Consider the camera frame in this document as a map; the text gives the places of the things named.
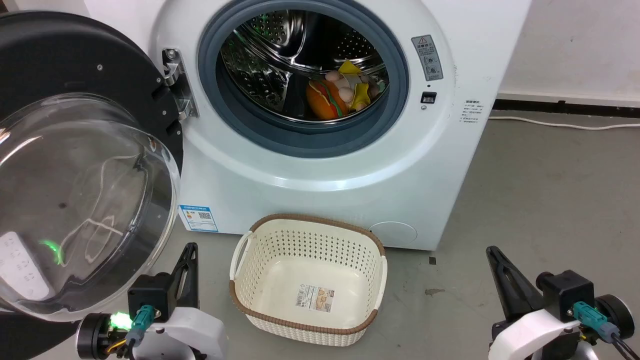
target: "warning label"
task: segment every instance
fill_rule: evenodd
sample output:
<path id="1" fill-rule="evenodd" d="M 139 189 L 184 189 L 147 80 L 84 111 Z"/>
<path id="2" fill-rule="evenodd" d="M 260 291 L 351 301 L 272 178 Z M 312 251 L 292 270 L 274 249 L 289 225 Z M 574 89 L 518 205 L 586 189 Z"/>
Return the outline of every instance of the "warning label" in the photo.
<path id="1" fill-rule="evenodd" d="M 296 306 L 331 313 L 335 291 L 319 286 L 301 284 L 298 288 Z"/>
<path id="2" fill-rule="evenodd" d="M 424 77 L 427 81 L 442 79 L 440 57 L 438 57 L 438 51 L 436 50 L 436 45 L 433 43 L 431 35 L 411 38 L 411 41 L 413 42 L 415 50 L 418 52 Z"/>
<path id="3" fill-rule="evenodd" d="M 462 114 L 458 122 L 467 122 L 469 124 L 477 124 L 480 120 L 484 120 L 482 112 L 484 105 L 478 100 L 466 100 L 462 108 Z"/>

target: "laundry basket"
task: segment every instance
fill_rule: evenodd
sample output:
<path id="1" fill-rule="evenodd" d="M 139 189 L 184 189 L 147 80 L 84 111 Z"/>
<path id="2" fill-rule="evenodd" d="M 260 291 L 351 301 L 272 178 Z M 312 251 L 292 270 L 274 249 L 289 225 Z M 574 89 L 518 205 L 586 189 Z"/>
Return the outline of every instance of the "laundry basket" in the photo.
<path id="1" fill-rule="evenodd" d="M 345 347 L 358 341 L 378 314 L 387 259 L 380 241 L 365 229 L 277 214 L 259 220 L 242 237 L 229 276 L 233 301 L 258 328 Z"/>

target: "white washing machine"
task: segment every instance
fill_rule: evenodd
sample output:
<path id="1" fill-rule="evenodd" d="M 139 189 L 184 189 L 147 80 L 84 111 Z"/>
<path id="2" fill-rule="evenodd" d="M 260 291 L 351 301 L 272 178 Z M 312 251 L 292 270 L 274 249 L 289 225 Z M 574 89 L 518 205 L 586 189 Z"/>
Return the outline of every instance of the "white washing machine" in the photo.
<path id="1" fill-rule="evenodd" d="M 184 155 L 173 155 L 182 158 L 179 214 L 187 229 L 242 234 L 266 215 L 303 213 L 368 228 L 386 246 L 435 250 L 530 2 L 16 0 L 9 7 L 103 22 L 164 73 L 162 89 L 177 99 L 178 122 L 165 126 L 167 141 L 182 137 Z M 77 60 L 113 77 L 128 66 L 105 55 L 113 57 L 108 66 Z M 347 111 L 322 116 L 310 80 L 335 70 L 347 78 L 346 60 L 357 68 L 349 75 L 368 86 L 354 90 L 367 95 L 365 108 L 343 99 Z M 330 104 L 331 94 L 322 99 L 341 107 Z"/>

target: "basket handle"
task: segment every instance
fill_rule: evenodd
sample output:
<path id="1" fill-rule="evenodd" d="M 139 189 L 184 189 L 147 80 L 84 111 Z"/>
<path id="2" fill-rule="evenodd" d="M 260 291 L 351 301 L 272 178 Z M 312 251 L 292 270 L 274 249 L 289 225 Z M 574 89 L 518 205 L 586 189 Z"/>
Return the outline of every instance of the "basket handle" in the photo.
<path id="1" fill-rule="evenodd" d="M 373 307 L 375 310 L 380 308 L 382 304 L 382 295 L 385 294 L 385 287 L 387 286 L 387 257 L 382 256 L 382 283 L 380 284 L 380 290 L 378 290 L 378 298 L 376 298 L 376 305 Z"/>
<path id="2" fill-rule="evenodd" d="M 236 249 L 234 250 L 234 257 L 231 259 L 231 267 L 229 268 L 229 280 L 236 279 L 236 271 L 237 269 L 240 269 L 242 267 L 242 264 L 244 263 L 244 256 L 246 255 L 246 252 L 249 249 L 249 244 L 250 244 L 249 240 L 250 240 L 251 234 L 253 234 L 252 231 L 249 231 L 248 233 L 244 234 L 243 237 L 238 242 L 238 245 L 236 245 Z M 240 250 L 243 247 L 244 247 L 244 251 L 242 251 L 242 258 L 240 259 L 240 263 L 238 263 L 238 258 L 240 257 Z"/>

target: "plush toy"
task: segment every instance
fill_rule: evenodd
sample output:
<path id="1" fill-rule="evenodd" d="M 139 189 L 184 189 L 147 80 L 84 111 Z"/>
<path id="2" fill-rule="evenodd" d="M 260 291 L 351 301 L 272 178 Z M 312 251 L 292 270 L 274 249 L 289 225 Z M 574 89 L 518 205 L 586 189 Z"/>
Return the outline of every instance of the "plush toy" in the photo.
<path id="1" fill-rule="evenodd" d="M 332 120 L 366 108 L 380 92 L 378 84 L 346 60 L 340 69 L 326 73 L 324 79 L 309 81 L 307 101 L 316 116 Z"/>

